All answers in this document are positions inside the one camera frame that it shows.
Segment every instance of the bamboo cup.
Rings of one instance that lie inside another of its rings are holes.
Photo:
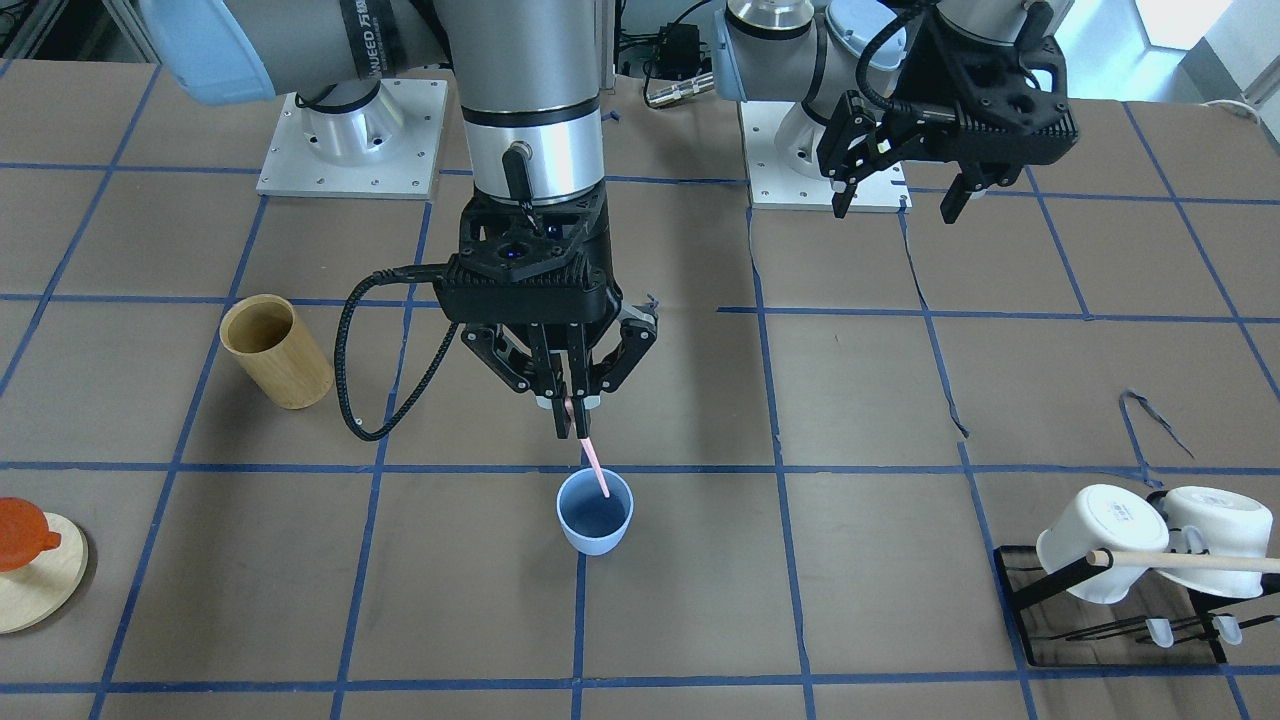
[[[246,297],[223,316],[223,347],[285,410],[310,407],[333,387],[333,365],[293,305],[275,295]]]

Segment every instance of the round wooden board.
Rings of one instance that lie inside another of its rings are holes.
[[[26,568],[0,573],[0,634],[24,630],[67,602],[88,568],[84,533],[61,515],[45,512],[63,544],[41,552]]]

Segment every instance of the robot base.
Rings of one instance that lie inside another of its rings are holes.
[[[831,183],[803,176],[778,155],[774,136],[794,102],[741,102],[742,146],[751,179],[751,206],[774,210],[831,211]],[[901,164],[877,173],[858,184],[850,205],[854,213],[897,213],[911,193]]]
[[[285,96],[257,178],[259,195],[430,200],[447,97],[445,81],[384,81],[379,97],[365,108],[326,115],[298,109],[294,95]],[[376,124],[394,132],[365,143]],[[316,136],[339,149],[317,151],[323,143],[312,140]]]

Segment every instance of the pink straw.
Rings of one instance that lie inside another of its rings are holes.
[[[568,413],[570,423],[573,421],[573,401],[564,398],[564,411]],[[595,456],[595,446],[591,445],[591,438],[584,437],[579,438],[582,443],[582,452],[586,454],[586,459],[591,461],[591,469],[595,470],[595,479],[600,483],[600,492],[604,497],[609,497],[609,484],[604,482],[604,469],[600,468],[600,459]]]

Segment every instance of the table surface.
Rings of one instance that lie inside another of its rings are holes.
[[[218,346],[238,297],[292,299],[325,343],[370,270],[448,256],[456,106],[431,204],[265,199],[279,101],[0,65],[0,495],[93,553],[0,641],[0,716],[1280,716],[1275,626],[1221,669],[1028,669],[991,557],[1092,483],[1280,507],[1258,128],[1080,101],[1079,147],[947,227],[954,169],[908,167],[905,217],[751,211],[732,104],[650,111],[620,78],[603,105],[618,281],[662,318],[593,418],[636,514],[586,560],[553,507],[576,443],[470,354],[366,445],[332,395],[278,410]],[[357,414],[445,327],[430,288],[375,295]]]

